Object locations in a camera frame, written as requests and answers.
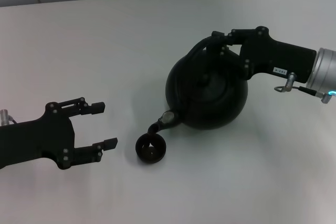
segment white table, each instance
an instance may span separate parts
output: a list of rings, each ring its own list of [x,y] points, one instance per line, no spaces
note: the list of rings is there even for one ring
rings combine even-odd
[[[0,107],[34,120],[50,101],[104,101],[72,119],[76,147],[118,137],[100,163],[51,160],[0,170],[1,223],[336,222],[336,101],[249,81],[241,115],[161,134],[167,153],[143,165],[135,142],[165,111],[169,70],[213,30],[267,26],[283,42],[336,49],[334,0],[87,0],[0,9]]]

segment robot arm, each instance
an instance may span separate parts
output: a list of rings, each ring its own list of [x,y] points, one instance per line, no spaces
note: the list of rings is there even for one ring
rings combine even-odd
[[[1,110],[0,168],[42,157],[52,159],[60,169],[99,162],[102,151],[114,149],[118,140],[112,138],[92,146],[75,148],[75,132],[69,118],[99,114],[104,110],[103,102],[89,106],[84,98],[51,102],[46,105],[41,118],[23,123],[16,123],[8,111]]]
[[[243,73],[249,80],[257,73],[268,73],[287,79],[286,84],[275,87],[278,92],[294,89],[321,98],[328,103],[336,95],[336,52],[308,48],[276,41],[269,36],[267,27],[233,29],[227,36],[214,31],[213,38],[220,43],[208,45],[207,52],[219,54]],[[227,45],[241,45],[240,54],[230,51]],[[294,82],[307,83],[306,87],[293,87]]]

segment black kettle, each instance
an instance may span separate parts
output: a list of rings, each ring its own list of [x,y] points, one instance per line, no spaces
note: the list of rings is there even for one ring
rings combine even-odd
[[[197,129],[215,129],[242,111],[247,99],[247,81],[241,69],[227,58],[234,56],[220,37],[200,41],[172,68],[165,93],[170,110],[153,123],[135,146],[145,163],[160,161],[165,140],[157,134],[180,123]]]

